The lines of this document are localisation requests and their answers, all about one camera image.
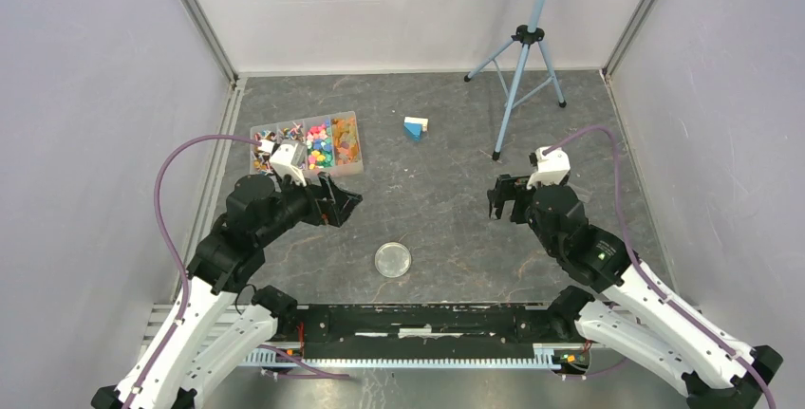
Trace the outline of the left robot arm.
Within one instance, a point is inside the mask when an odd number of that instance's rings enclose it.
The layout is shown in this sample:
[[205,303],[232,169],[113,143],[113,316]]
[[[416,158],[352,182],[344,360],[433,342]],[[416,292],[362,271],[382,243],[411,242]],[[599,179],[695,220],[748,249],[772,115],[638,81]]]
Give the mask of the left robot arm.
[[211,345],[203,341],[222,313],[265,262],[264,249],[299,223],[342,226],[362,202],[327,173],[319,181],[280,182],[244,176],[226,210],[197,245],[187,285],[135,367],[118,384],[99,388],[94,408],[199,408],[225,377],[261,343],[297,330],[293,300],[265,287],[238,321]]

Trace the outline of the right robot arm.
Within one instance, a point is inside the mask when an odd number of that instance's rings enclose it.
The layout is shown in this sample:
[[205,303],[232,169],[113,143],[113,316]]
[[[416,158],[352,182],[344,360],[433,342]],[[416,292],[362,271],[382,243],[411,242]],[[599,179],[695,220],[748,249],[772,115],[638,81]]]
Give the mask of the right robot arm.
[[578,335],[641,365],[682,395],[690,408],[753,408],[783,363],[769,345],[751,346],[709,322],[615,234],[591,224],[567,185],[527,185],[501,175],[488,190],[489,214],[527,225],[574,280],[550,306],[561,341]]

